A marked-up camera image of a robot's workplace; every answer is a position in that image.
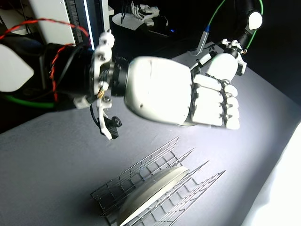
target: robotic arm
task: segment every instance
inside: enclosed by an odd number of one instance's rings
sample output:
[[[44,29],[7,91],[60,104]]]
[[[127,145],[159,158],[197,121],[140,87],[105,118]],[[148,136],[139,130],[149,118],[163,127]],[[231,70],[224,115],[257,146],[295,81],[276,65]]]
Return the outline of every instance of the robotic arm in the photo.
[[[209,53],[192,68],[150,56],[138,57],[130,63],[117,57],[113,62],[111,48],[114,41],[109,30],[101,34],[94,52],[80,44],[67,46],[60,52],[50,80],[51,62],[62,46],[42,46],[28,38],[5,37],[0,41],[0,48],[5,48],[4,54],[9,52],[11,57],[3,63],[1,75],[14,72],[9,77],[18,76],[14,64],[9,62],[27,67],[32,75],[28,81],[18,83],[10,90],[5,88],[10,80],[2,76],[0,91],[18,92],[25,82],[33,82],[33,79],[38,79],[42,87],[49,90],[55,82],[56,89],[50,95],[58,95],[57,109],[92,109],[91,104],[96,102],[98,120],[93,115],[94,121],[109,140],[118,137],[117,127],[121,126],[118,117],[110,119],[104,112],[112,106],[110,97],[105,96],[109,89],[112,96],[124,97],[125,105],[133,113],[151,121],[239,128],[238,91],[231,85],[231,80],[235,74],[245,72],[246,63],[241,57],[243,46],[237,40],[224,39],[222,43],[226,49],[223,53]],[[206,72],[203,71],[204,64],[209,64]]]

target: light strip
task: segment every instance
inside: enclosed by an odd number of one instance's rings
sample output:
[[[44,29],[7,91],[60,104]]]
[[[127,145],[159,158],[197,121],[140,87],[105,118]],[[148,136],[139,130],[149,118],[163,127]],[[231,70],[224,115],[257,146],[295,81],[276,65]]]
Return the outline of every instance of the light strip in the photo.
[[[90,40],[91,40],[91,46],[92,46],[92,50],[94,50],[94,42],[93,42],[92,29],[91,29],[91,24],[90,24],[90,17],[89,17],[89,12],[88,12],[87,0],[84,0],[84,7],[85,7],[85,13],[86,13],[86,18],[87,18],[87,23],[88,23],[88,30],[89,30]]]

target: gray table surface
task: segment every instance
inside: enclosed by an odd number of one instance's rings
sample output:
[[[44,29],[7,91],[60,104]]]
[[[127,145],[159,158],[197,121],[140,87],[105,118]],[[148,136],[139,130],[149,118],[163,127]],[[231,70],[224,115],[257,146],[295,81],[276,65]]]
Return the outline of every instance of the gray table surface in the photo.
[[[194,58],[175,60],[191,66]],[[100,225],[90,193],[176,136],[179,152],[196,149],[192,165],[210,160],[205,177],[226,170],[176,225],[240,225],[301,108],[250,69],[233,84],[241,123],[235,131],[146,121],[114,98],[109,115],[123,123],[114,141],[99,135],[88,109],[48,113],[1,134],[0,225]]]

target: wire rack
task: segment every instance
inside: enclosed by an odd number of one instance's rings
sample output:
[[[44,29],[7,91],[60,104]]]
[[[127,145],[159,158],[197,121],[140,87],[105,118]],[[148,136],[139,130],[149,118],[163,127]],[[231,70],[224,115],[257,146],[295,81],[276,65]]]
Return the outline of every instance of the wire rack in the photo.
[[[115,179],[101,186],[91,196],[98,201],[101,217],[108,225],[115,226],[118,210],[126,197],[147,178],[172,166],[182,166],[182,161],[193,149],[181,157],[174,154],[179,137],[171,140],[149,156],[136,163]],[[195,176],[208,162],[186,175],[172,190],[149,206],[143,213],[131,220],[128,226],[171,226],[223,173],[198,183]]]

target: metal frame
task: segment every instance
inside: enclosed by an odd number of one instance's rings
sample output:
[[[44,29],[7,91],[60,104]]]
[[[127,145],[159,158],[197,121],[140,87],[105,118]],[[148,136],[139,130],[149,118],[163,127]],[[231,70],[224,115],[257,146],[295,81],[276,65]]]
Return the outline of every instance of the metal frame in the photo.
[[[101,186],[91,196],[98,201],[101,217],[108,225],[116,225],[118,210],[126,197],[143,181],[158,170],[172,166],[182,166],[182,161],[189,156],[193,149],[180,158],[174,154],[174,148],[179,137],[171,140],[149,156],[136,163],[117,178]],[[208,163],[197,167],[186,175],[172,190],[149,206],[143,213],[131,220],[128,226],[171,226],[175,221],[208,189],[223,173],[198,183],[195,176]]]

